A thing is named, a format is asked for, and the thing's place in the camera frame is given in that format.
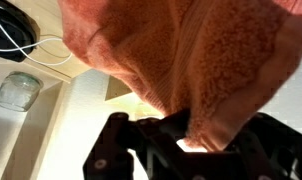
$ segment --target orange towel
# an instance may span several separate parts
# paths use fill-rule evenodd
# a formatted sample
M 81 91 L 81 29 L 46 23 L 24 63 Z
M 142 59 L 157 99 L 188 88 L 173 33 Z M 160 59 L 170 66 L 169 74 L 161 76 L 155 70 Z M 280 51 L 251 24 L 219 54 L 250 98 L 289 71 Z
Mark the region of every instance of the orange towel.
M 297 69 L 302 0 L 59 0 L 64 42 L 164 115 L 191 109 L 190 146 L 223 149 Z

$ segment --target black device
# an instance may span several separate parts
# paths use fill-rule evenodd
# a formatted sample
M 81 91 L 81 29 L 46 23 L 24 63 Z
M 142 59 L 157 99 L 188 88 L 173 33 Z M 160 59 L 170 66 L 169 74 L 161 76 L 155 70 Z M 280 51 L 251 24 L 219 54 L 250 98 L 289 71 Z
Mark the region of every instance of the black device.
M 112 114 L 83 166 L 85 180 L 132 180 L 128 149 L 152 180 L 302 180 L 302 134 L 273 117 L 257 113 L 221 152 L 186 153 L 176 141 L 189 116 L 131 122 Z
M 36 42 L 36 33 L 27 15 L 7 1 L 0 0 L 0 24 L 10 37 L 20 46 L 27 46 Z M 14 49 L 16 46 L 0 29 L 0 49 Z M 24 49 L 26 54 L 33 51 L 33 47 Z M 0 52 L 0 57 L 16 62 L 22 62 L 25 56 L 21 51 Z

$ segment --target towel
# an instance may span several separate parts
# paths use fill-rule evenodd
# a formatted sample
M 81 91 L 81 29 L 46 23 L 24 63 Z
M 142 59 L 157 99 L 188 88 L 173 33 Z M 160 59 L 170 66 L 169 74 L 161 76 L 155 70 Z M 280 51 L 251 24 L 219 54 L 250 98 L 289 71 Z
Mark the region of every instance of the towel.
M 58 0 L 63 39 L 164 115 L 223 150 L 302 59 L 302 0 Z

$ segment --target white cable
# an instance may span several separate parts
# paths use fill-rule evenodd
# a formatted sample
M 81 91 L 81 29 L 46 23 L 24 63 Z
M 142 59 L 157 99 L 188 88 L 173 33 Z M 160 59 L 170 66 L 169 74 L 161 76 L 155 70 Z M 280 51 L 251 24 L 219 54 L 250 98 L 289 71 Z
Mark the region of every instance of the white cable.
M 70 53 L 70 55 L 69 55 L 64 61 L 59 62 L 59 63 L 55 63 L 55 64 L 51 64 L 51 63 L 43 63 L 43 62 L 37 61 L 37 60 L 33 59 L 32 57 L 30 57 L 29 55 L 27 55 L 27 54 L 23 51 L 23 49 L 29 48 L 29 47 L 37 46 L 37 45 L 39 45 L 39 44 L 41 44 L 41 43 L 44 43 L 44 42 L 46 42 L 46 41 L 52 41 L 52 40 L 55 40 L 55 41 L 59 40 L 59 41 L 62 41 L 62 39 L 61 39 L 61 38 L 49 38 L 49 39 L 42 40 L 42 41 L 37 42 L 37 43 L 32 44 L 32 45 L 20 47 L 20 46 L 17 45 L 17 43 L 11 38 L 11 36 L 7 33 L 7 31 L 2 27 L 1 24 L 0 24 L 0 29 L 1 29 L 1 31 L 7 36 L 7 38 L 12 42 L 12 44 L 14 44 L 14 45 L 17 47 L 17 48 L 15 48 L 15 49 L 0 49 L 0 52 L 12 52 L 12 51 L 17 51 L 17 50 L 19 50 L 19 51 L 21 51 L 21 53 L 22 53 L 23 55 L 25 55 L 28 59 L 30 59 L 30 60 L 32 60 L 32 61 L 34 61 L 34 62 L 36 62 L 36 63 L 43 64 L 43 65 L 47 65 L 47 66 L 58 66 L 58 65 L 64 64 L 65 62 L 69 61 L 69 60 L 71 59 L 72 55 L 73 55 L 72 53 Z

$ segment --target glass jar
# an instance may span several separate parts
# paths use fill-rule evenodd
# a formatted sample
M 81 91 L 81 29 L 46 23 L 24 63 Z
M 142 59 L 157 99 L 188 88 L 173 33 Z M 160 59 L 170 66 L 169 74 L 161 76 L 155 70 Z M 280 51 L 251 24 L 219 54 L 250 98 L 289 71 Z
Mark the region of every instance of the glass jar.
M 0 87 L 0 106 L 13 111 L 26 112 L 38 97 L 42 87 L 42 81 L 32 75 L 12 72 Z

